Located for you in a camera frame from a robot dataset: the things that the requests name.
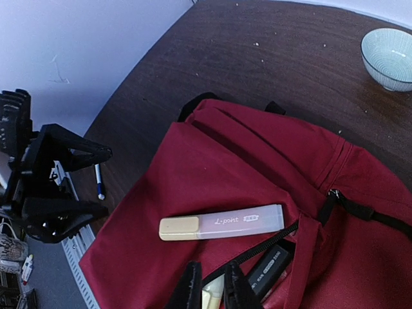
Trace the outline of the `red backpack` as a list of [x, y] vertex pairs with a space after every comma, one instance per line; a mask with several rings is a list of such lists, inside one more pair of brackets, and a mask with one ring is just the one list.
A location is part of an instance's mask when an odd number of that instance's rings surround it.
[[269, 104], [202, 94], [80, 268], [101, 308], [410, 308], [411, 192], [367, 150]]

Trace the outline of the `yellow highlighter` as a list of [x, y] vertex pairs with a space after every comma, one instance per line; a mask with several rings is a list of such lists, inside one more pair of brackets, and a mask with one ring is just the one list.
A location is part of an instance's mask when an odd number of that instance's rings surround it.
[[224, 291], [224, 275], [205, 285], [202, 289], [202, 309], [219, 309]]

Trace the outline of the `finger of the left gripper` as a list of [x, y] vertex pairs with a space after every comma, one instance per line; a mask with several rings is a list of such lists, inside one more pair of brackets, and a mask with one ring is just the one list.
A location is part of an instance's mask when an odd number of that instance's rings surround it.
[[107, 215], [108, 208], [93, 201], [27, 198], [21, 218], [29, 237], [43, 243], [59, 243]]
[[113, 156], [110, 147], [87, 140], [58, 124], [42, 126], [40, 135], [46, 142], [46, 154], [59, 161], [65, 171], [78, 171]]

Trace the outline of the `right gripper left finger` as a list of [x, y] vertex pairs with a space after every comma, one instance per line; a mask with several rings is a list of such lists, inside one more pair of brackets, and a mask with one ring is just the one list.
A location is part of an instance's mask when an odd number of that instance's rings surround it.
[[191, 261], [186, 266], [165, 308], [200, 309], [202, 295], [201, 263]]

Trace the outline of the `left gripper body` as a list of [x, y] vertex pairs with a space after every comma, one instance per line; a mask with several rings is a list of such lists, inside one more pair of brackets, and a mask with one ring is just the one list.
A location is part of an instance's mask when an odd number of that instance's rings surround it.
[[32, 143], [39, 136], [30, 116], [31, 96], [23, 89], [1, 91], [1, 152], [11, 170], [1, 193], [1, 213], [20, 225], [44, 225], [48, 172], [26, 164]]

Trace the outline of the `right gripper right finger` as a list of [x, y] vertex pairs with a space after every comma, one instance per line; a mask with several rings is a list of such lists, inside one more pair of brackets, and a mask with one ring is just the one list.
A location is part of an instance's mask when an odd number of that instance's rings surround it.
[[225, 267], [223, 300], [224, 307], [228, 309], [263, 307], [235, 261]]

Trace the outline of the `pink highlighter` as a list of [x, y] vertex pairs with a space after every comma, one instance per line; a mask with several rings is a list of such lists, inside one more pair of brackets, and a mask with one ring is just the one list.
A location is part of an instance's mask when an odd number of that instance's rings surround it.
[[280, 241], [269, 248], [248, 274], [248, 282], [259, 300], [269, 293], [293, 258], [293, 247]]

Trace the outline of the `peach highlighter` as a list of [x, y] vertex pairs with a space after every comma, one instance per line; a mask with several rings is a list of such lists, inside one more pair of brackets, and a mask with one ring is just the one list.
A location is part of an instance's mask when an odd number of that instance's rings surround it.
[[159, 237], [163, 241], [233, 238], [277, 232], [285, 227], [279, 204], [237, 211], [163, 218]]

